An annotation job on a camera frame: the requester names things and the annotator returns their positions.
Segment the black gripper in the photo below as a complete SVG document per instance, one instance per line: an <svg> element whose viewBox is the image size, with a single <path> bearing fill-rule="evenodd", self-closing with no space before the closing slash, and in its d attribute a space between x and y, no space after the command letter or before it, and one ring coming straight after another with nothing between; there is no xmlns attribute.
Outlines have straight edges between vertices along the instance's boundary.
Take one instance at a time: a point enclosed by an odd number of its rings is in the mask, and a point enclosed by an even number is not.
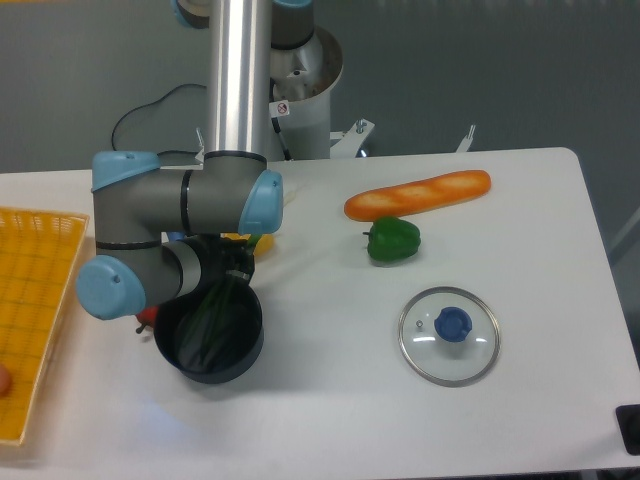
<svg viewBox="0 0 640 480"><path fill-rule="evenodd" d="M220 236L197 235L187 237L185 243L194 251L198 261L198 269L187 267L185 273L200 273L197 284L186 296L207 290L225 276L239 282L251 282L254 257L243 254L231 240Z"/></svg>

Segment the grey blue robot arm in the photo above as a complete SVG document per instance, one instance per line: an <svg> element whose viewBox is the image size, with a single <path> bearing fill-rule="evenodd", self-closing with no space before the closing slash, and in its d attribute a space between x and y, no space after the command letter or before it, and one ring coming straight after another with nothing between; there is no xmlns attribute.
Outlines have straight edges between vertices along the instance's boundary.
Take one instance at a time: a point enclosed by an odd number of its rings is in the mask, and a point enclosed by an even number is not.
<svg viewBox="0 0 640 480"><path fill-rule="evenodd" d="M280 174L267 167L273 129L270 55L306 44L309 1L176 1L176 17L210 34L203 164L165 169L157 155L98 153L92 163L96 255L76 293L92 316L135 315L201 288L222 273L203 235L265 234L283 216Z"/></svg>

